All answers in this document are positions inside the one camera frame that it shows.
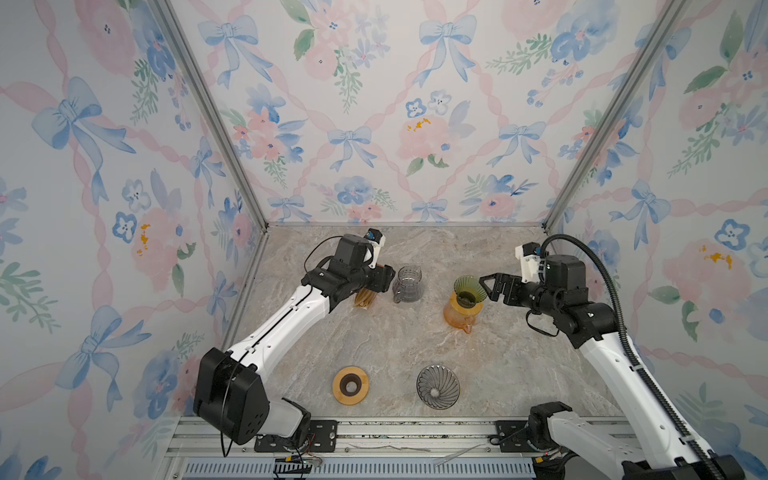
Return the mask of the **coffee filter pack orange clip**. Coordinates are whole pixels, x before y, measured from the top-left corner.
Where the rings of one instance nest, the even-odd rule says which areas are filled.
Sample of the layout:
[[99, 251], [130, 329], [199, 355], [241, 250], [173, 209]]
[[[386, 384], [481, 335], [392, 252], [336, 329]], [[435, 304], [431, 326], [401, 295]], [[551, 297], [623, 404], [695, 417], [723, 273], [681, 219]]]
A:
[[356, 308], [368, 309], [377, 297], [377, 293], [367, 288], [362, 288], [354, 298]]

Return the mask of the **green glass dripper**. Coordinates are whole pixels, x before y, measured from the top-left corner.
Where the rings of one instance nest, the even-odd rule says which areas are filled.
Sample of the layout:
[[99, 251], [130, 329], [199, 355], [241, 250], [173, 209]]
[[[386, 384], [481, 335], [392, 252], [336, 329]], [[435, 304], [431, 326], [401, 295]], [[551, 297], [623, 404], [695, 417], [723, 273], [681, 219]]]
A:
[[473, 275], [462, 275], [453, 284], [457, 304], [465, 309], [471, 309], [483, 303], [487, 298], [487, 292], [480, 284], [479, 279]]

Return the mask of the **orange glass carafe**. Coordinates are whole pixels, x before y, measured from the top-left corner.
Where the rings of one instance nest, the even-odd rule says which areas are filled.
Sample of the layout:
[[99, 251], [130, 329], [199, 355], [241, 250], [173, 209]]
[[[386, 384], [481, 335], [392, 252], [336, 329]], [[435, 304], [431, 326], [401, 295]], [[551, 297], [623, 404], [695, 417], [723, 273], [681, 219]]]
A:
[[449, 303], [443, 309], [445, 322], [453, 328], [471, 334], [476, 324], [477, 316], [482, 312], [483, 305], [477, 304], [472, 308], [464, 308], [460, 305]]

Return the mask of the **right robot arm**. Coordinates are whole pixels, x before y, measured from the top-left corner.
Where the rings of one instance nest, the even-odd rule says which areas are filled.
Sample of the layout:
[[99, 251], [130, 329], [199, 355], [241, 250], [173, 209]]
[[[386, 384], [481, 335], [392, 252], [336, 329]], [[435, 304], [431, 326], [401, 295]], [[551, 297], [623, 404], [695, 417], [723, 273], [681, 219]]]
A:
[[523, 273], [480, 278], [489, 300], [548, 316], [596, 370], [639, 443], [598, 432], [563, 402], [534, 406], [526, 439], [538, 450], [565, 448], [611, 479], [742, 479], [731, 454], [720, 454], [683, 418], [640, 360], [618, 302], [590, 301], [586, 267], [570, 255], [524, 256]]

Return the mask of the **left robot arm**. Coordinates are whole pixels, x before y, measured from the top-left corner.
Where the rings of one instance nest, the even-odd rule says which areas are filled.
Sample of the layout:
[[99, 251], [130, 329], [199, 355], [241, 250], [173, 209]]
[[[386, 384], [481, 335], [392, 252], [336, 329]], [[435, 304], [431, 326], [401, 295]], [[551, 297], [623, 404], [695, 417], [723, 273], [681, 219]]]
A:
[[363, 236], [339, 236], [335, 253], [306, 271], [289, 300], [257, 330], [226, 350], [210, 349], [199, 364], [193, 413], [237, 445], [260, 436], [302, 448], [311, 413], [269, 396], [267, 380], [296, 342], [340, 303], [363, 289], [388, 291], [395, 270], [378, 262], [385, 241], [373, 228]]

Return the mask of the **grey glass dripper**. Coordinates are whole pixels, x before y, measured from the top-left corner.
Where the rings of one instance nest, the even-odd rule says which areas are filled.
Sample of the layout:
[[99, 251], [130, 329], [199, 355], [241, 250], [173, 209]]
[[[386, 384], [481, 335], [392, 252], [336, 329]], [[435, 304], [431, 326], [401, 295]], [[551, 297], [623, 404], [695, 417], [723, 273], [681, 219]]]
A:
[[429, 365], [419, 372], [416, 390], [420, 400], [434, 410], [447, 410], [453, 407], [461, 394], [461, 386], [456, 374], [439, 364]]

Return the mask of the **grey glass carafe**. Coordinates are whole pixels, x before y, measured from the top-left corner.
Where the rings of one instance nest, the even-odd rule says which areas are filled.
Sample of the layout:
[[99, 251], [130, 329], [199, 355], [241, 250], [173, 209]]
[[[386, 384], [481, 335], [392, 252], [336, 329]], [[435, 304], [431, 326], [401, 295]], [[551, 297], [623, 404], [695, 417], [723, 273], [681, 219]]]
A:
[[393, 284], [393, 300], [395, 303], [414, 303], [424, 294], [425, 284], [420, 266], [405, 265], [397, 273]]

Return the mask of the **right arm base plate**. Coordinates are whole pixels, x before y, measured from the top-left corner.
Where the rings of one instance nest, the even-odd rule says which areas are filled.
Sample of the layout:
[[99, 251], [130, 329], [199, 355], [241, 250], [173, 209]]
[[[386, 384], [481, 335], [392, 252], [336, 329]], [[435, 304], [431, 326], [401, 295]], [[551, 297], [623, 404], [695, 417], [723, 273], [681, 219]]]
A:
[[502, 453], [529, 453], [534, 456], [557, 456], [571, 454], [568, 448], [551, 444], [547, 447], [536, 446], [526, 420], [497, 420], [495, 432], [488, 436], [491, 445]]

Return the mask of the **right corner aluminium post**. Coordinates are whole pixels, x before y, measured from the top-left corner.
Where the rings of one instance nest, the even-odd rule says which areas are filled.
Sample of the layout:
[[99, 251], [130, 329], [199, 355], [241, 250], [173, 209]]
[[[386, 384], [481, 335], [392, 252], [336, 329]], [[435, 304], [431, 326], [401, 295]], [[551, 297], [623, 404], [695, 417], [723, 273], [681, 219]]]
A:
[[661, 55], [661, 51], [676, 30], [690, 1], [672, 0], [662, 4], [656, 21], [651, 25], [646, 43], [638, 50], [625, 79], [616, 89], [613, 98], [606, 107], [601, 121], [598, 123], [594, 137], [587, 143], [581, 155], [575, 163], [574, 169], [567, 177], [563, 189], [555, 197], [553, 207], [542, 222], [542, 228], [550, 233], [561, 218], [565, 217], [565, 210], [575, 195], [578, 187], [591, 168], [603, 146], [613, 132], [615, 125], [621, 120], [625, 111], [632, 103], [639, 85], [650, 73], [653, 64]]

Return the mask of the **corner aluminium post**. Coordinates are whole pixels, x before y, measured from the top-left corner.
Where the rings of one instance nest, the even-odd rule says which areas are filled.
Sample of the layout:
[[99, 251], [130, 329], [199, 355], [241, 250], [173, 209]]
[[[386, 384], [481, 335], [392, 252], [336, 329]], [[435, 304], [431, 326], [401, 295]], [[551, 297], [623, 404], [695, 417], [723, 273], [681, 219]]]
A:
[[268, 224], [249, 182], [247, 170], [240, 162], [234, 145], [225, 131], [225, 125], [217, 105], [206, 85], [203, 72], [179, 23], [172, 3], [166, 0], [149, 0], [148, 4], [151, 12], [157, 18], [160, 29], [167, 38], [172, 53], [177, 57], [190, 91], [202, 112], [203, 120], [209, 127], [211, 135], [223, 155], [224, 162], [234, 175], [235, 183], [240, 188], [248, 211], [256, 220], [258, 230], [262, 234], [266, 234]]
[[651, 25], [646, 43], [638, 50], [625, 79], [616, 89], [613, 98], [606, 107], [601, 121], [598, 123], [594, 137], [587, 143], [581, 155], [575, 163], [574, 169], [567, 177], [563, 189], [555, 197], [553, 207], [542, 222], [542, 228], [550, 233], [561, 218], [565, 217], [565, 210], [575, 195], [578, 187], [591, 168], [603, 146], [613, 132], [615, 125], [621, 120], [625, 111], [632, 103], [639, 85], [650, 73], [653, 64], [661, 55], [661, 51], [676, 30], [690, 1], [672, 0], [662, 4], [656, 21]]

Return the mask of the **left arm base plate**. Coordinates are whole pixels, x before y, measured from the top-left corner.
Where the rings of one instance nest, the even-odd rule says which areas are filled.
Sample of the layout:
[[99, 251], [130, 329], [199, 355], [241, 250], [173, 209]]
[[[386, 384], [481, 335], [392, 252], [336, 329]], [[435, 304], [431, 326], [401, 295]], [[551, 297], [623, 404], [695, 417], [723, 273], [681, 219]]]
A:
[[333, 453], [336, 450], [339, 422], [337, 420], [310, 420], [302, 426], [296, 437], [257, 435], [254, 450], [257, 453]]

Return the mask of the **aluminium front rail frame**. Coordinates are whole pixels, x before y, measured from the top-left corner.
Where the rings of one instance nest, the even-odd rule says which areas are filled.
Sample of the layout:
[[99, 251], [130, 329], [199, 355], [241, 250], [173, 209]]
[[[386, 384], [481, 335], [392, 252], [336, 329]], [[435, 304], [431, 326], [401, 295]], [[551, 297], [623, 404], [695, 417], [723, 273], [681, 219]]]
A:
[[[622, 417], [580, 417], [598, 432], [637, 448]], [[575, 453], [502, 453], [488, 441], [497, 420], [522, 417], [320, 418], [339, 422], [333, 453], [257, 453], [255, 442], [221, 452], [201, 420], [180, 421], [158, 479], [545, 479], [573, 472], [608, 478]]]

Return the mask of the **left corner aluminium post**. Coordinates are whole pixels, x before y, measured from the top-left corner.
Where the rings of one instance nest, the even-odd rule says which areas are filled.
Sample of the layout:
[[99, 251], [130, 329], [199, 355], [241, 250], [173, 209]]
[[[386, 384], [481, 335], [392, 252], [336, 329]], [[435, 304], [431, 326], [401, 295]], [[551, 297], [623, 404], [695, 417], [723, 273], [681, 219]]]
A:
[[172, 3], [166, 0], [149, 0], [148, 4], [151, 12], [157, 18], [160, 29], [167, 38], [172, 53], [177, 57], [190, 91], [202, 112], [203, 120], [209, 127], [211, 135], [223, 155], [224, 162], [234, 175], [235, 183], [240, 188], [248, 211], [256, 220], [258, 230], [262, 234], [266, 234], [268, 224], [249, 182], [247, 170], [240, 162], [234, 145], [225, 131], [225, 125], [217, 105], [206, 85], [203, 72], [179, 23]]

